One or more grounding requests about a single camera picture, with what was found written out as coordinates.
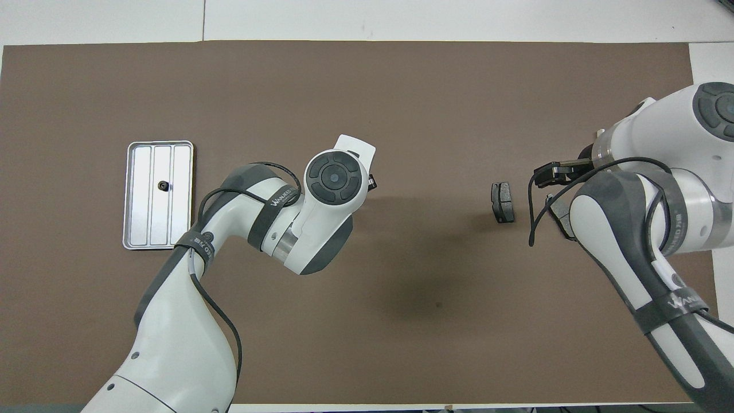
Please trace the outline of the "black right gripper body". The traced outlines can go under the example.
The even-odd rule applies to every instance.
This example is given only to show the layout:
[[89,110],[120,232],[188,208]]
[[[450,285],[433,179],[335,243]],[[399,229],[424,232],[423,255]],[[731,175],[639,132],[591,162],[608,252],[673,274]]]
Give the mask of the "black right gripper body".
[[549,162],[534,170],[534,185],[538,188],[551,185],[569,185],[593,168],[592,160]]

